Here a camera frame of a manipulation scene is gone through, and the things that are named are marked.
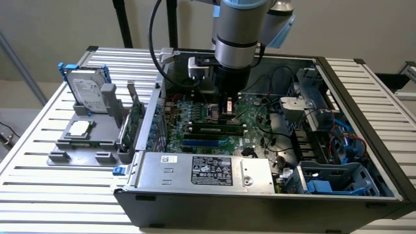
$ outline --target warning label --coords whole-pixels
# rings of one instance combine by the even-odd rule
[[[233,185],[232,159],[228,157],[192,157],[192,184]]]

